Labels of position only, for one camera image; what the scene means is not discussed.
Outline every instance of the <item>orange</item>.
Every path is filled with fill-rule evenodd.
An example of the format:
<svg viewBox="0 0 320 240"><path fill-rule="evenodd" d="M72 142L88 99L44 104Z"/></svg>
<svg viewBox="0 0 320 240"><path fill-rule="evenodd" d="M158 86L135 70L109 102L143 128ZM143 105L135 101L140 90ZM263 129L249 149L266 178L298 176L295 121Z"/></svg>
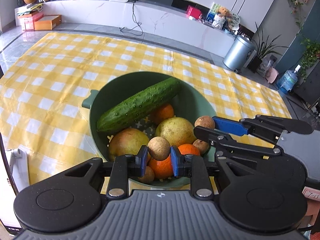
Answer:
<svg viewBox="0 0 320 240"><path fill-rule="evenodd" d="M182 144L178 147L178 149L181 152L181 154L194 154L200 156L199 149L192 144Z"/></svg>
<svg viewBox="0 0 320 240"><path fill-rule="evenodd" d="M156 179L167 179L168 177L173 176L173 169L171 165L171 156L169 155L164 161L157 161L154 158L151 158L148 166L155 173Z"/></svg>
<svg viewBox="0 0 320 240"><path fill-rule="evenodd" d="M163 120L172 117L174 117L173 107L169 103L160 106L150 114L152 122L156 125L160 124Z"/></svg>

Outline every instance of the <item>cucumber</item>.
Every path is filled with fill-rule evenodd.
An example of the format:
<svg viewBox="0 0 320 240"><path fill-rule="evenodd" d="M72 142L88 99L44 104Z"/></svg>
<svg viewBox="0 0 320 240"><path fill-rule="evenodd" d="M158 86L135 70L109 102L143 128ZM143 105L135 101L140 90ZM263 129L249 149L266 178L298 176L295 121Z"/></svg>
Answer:
<svg viewBox="0 0 320 240"><path fill-rule="evenodd" d="M97 122L98 132L114 132L146 117L179 93L181 83L168 78L146 88L106 111Z"/></svg>

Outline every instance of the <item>bowl handle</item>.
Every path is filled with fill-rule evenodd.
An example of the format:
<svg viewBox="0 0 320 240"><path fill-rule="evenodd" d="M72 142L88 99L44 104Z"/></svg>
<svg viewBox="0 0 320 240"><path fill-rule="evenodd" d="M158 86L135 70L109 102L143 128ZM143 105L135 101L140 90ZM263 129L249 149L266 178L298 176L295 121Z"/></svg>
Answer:
<svg viewBox="0 0 320 240"><path fill-rule="evenodd" d="M92 103L94 101L94 99L96 98L96 96L98 95L99 90L90 90L90 95L88 98L86 98L85 100L83 100L82 102L82 107L84 108L88 108L90 109L90 107L92 106Z"/></svg>

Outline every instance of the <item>stuffed toy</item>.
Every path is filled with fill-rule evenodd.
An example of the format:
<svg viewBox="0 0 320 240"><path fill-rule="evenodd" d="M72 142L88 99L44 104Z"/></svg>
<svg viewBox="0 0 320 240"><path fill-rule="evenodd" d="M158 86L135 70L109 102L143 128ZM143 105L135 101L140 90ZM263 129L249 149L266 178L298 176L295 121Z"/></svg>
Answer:
<svg viewBox="0 0 320 240"><path fill-rule="evenodd" d="M216 15L214 16L214 21L212 26L216 29L221 30L223 27L224 22L226 21L226 17L229 16L229 10L223 6L221 6L218 10Z"/></svg>

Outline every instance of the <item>tablecloth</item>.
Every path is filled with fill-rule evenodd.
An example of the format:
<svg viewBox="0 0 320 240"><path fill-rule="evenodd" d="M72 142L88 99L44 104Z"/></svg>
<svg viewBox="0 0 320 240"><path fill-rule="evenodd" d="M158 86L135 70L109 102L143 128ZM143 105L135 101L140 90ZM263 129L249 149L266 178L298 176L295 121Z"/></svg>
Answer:
<svg viewBox="0 0 320 240"><path fill-rule="evenodd" d="M162 72L184 80L217 116L289 117L277 91L202 60L132 41L49 33L0 79L0 132L5 147L28 153L31 184L98 156L82 101L91 89L129 72ZM240 142L272 147L252 136Z"/></svg>

